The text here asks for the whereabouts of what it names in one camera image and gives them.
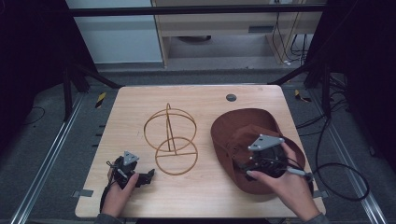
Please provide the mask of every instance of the copper wire frame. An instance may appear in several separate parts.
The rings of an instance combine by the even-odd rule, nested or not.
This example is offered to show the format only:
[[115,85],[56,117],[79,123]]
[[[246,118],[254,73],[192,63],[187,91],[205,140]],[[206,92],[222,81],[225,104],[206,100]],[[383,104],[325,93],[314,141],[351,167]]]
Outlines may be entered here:
[[[186,116],[186,115],[183,115],[183,114],[178,114],[178,113],[170,113],[170,111],[179,111],[179,112],[183,112],[183,113],[187,114],[187,116]],[[189,120],[192,122],[192,124],[194,125],[195,130],[194,130],[194,134],[193,134],[193,136],[192,136],[191,139],[188,139],[188,138],[182,137],[182,136],[174,136],[174,135],[173,135],[172,125],[171,125],[171,121],[170,121],[170,116],[171,116],[171,115],[174,115],[174,116],[181,116],[181,117],[183,117],[183,118],[189,119]],[[147,126],[148,126],[148,124],[149,124],[150,121],[152,121],[152,120],[154,120],[154,119],[156,119],[156,118],[158,118],[158,117],[162,117],[162,116],[166,116],[166,138],[167,138],[167,139],[166,139],[165,141],[163,141],[162,143],[160,143],[160,145],[159,145],[158,147],[155,147],[155,146],[152,145],[152,144],[150,143],[150,141],[148,140],[146,129],[147,129]],[[145,127],[144,127],[144,135],[145,135],[145,139],[146,139],[147,143],[148,143],[152,148],[156,149],[156,152],[155,152],[155,162],[157,163],[158,167],[159,167],[164,173],[166,173],[166,174],[168,174],[168,175],[183,175],[183,174],[186,174],[189,170],[192,169],[192,167],[195,166],[196,162],[198,161],[198,150],[197,150],[196,145],[192,142],[192,140],[195,138],[196,133],[197,133],[197,125],[196,125],[196,122],[195,122],[194,118],[193,118],[189,113],[187,113],[187,112],[184,111],[184,110],[181,110],[181,109],[173,109],[173,108],[171,108],[171,106],[170,106],[169,104],[166,105],[166,109],[161,110],[161,111],[155,113],[154,115],[152,115],[152,116],[148,119],[148,121],[146,122]],[[183,145],[183,146],[181,146],[181,147],[176,148],[175,139],[183,139],[183,140],[186,140],[186,141],[187,141],[187,144],[186,144],[186,145]],[[165,143],[167,143],[167,145],[168,145],[168,149],[167,149],[167,150],[161,149],[161,147],[162,147]],[[189,146],[189,145],[192,145],[192,146],[194,147],[195,152],[188,152],[188,153],[180,153],[180,152],[179,152],[181,149],[183,149],[183,148],[185,148],[185,147],[187,147],[187,146]],[[161,152],[174,152],[174,154],[158,155],[158,153],[159,153],[160,151],[161,151]],[[186,170],[184,170],[184,171],[182,171],[182,172],[176,172],[176,173],[175,173],[175,172],[166,171],[166,170],[160,165],[160,163],[159,163],[159,161],[158,161],[158,158],[160,158],[160,157],[183,156],[183,155],[195,155],[195,160],[194,160],[193,164],[192,164],[189,168],[187,168]]]

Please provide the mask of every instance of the small round hole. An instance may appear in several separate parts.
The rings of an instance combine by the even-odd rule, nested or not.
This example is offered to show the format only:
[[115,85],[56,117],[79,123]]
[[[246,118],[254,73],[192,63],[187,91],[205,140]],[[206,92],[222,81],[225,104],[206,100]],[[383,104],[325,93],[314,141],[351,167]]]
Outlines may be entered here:
[[236,100],[236,96],[234,94],[228,94],[225,97],[229,102],[234,102]]

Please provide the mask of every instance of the brown hat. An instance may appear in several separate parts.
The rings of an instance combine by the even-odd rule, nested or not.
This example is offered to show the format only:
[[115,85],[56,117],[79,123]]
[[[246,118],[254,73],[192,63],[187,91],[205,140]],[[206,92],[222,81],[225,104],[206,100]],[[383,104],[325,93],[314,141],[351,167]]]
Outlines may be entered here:
[[300,148],[282,135],[274,117],[257,108],[238,109],[218,117],[212,124],[211,135],[219,162],[238,188],[251,194],[273,193],[258,181],[248,181],[241,164],[250,161],[253,155],[248,150],[260,134],[282,137],[296,152],[297,162],[304,167],[305,157]]

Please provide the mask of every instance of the table top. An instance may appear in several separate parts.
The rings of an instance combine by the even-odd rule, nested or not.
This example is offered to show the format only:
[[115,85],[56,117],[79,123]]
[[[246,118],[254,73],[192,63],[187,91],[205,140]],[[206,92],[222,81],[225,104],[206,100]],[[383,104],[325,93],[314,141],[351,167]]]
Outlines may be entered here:
[[[228,101],[228,94],[234,94],[236,100]],[[197,148],[198,159],[184,175],[169,175],[160,170],[155,162],[156,150],[145,138],[145,124],[155,113],[165,110],[167,104],[175,109],[173,112],[176,109],[186,111],[196,123],[196,135],[192,142]],[[278,86],[121,88],[84,185],[84,189],[93,190],[93,195],[79,198],[76,215],[97,216],[107,184],[109,167],[106,162],[114,161],[128,150],[140,158],[135,169],[138,173],[147,173],[153,168],[156,171],[151,184],[135,189],[122,213],[123,217],[295,217],[275,195],[252,195],[239,189],[219,164],[210,128],[221,114],[240,108],[267,110],[275,117],[281,132],[303,149],[283,91]],[[189,119],[171,115],[170,120],[174,136],[193,137],[195,128]],[[166,116],[155,118],[147,124],[146,137],[154,146],[167,139]],[[172,162],[159,161],[164,170],[181,171],[192,165],[195,154],[169,160]],[[308,162],[305,170],[311,170]],[[316,198],[315,202],[324,213],[321,198]]]

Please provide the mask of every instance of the hand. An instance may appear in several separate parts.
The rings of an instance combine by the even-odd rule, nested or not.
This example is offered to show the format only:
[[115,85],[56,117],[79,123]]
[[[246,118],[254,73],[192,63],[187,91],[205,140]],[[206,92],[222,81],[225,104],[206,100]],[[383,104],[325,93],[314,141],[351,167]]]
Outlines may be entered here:
[[[286,156],[296,161],[295,152],[286,143],[282,143],[281,146],[285,150]],[[320,213],[303,176],[289,172],[280,178],[272,178],[259,171],[247,171],[247,174],[271,188],[282,203],[302,221],[308,221]]]
[[[111,177],[111,171],[112,169],[108,172],[109,178]],[[111,185],[105,198],[105,203],[103,204],[103,214],[107,214],[112,217],[118,217],[121,214],[134,191],[134,185],[136,184],[138,177],[139,174],[132,175],[124,189],[122,189],[117,182]]]

